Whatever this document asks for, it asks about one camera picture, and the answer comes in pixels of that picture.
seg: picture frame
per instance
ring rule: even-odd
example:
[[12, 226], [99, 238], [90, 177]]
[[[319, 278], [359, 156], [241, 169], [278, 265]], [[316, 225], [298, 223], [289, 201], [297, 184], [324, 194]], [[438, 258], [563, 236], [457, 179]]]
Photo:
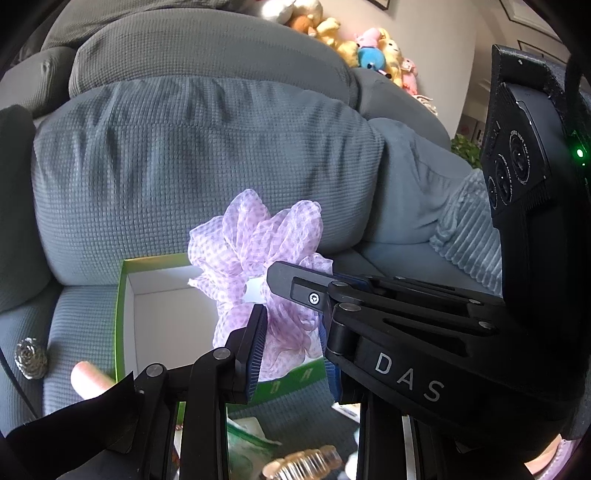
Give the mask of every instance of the picture frame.
[[374, 4], [376, 7], [387, 10], [390, 6], [390, 0], [368, 0], [368, 2]]

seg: box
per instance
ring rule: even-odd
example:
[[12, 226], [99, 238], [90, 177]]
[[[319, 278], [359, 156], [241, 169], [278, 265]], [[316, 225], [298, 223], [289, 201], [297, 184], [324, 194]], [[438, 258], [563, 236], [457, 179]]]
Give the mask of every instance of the box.
[[[115, 378], [158, 362], [168, 369], [190, 365], [213, 349], [216, 302], [190, 287], [202, 273], [186, 254], [124, 260], [115, 313]], [[323, 359], [261, 382], [250, 404], [304, 388], [326, 376]]]

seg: silver hair tie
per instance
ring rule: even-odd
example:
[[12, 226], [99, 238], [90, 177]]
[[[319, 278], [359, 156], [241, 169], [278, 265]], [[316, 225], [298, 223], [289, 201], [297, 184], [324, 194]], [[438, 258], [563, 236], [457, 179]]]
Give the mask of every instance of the silver hair tie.
[[14, 362], [29, 380], [39, 380], [47, 373], [47, 355], [43, 345], [36, 338], [27, 337], [17, 343]]

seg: sofa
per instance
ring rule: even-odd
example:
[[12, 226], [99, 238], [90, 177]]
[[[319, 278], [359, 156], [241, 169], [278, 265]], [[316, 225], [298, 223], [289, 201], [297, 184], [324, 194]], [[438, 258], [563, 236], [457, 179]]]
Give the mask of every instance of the sofa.
[[[471, 172], [437, 118], [238, 3], [71, 0], [0, 81], [0, 347], [38, 415], [80, 400], [78, 361], [113, 371], [121, 261], [186, 251], [189, 229], [246, 187], [273, 211], [317, 200], [335, 271], [486, 291], [428, 244]], [[11, 358], [25, 337], [47, 347], [43, 380]], [[267, 412], [316, 416], [329, 395]], [[3, 434], [32, 419], [4, 375], [0, 397]], [[333, 421], [311, 434], [351, 452], [352, 427], [322, 412]], [[265, 428], [284, 428], [278, 416]]]

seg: purple checkered fabric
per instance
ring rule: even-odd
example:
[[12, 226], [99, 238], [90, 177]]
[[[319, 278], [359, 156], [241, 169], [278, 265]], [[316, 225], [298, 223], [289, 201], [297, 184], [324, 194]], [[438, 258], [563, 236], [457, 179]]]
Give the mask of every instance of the purple checkered fabric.
[[[272, 217], [256, 192], [245, 190], [223, 216], [191, 230], [189, 260], [203, 274], [189, 284], [217, 301], [214, 348], [246, 325], [254, 305], [242, 300], [246, 282], [265, 277], [274, 262], [332, 273], [332, 260], [316, 253], [322, 228], [317, 202], [302, 200]], [[259, 380], [266, 381], [283, 377], [306, 357], [320, 357], [322, 349], [316, 312], [272, 294], [266, 282], [261, 296], [268, 329]]]

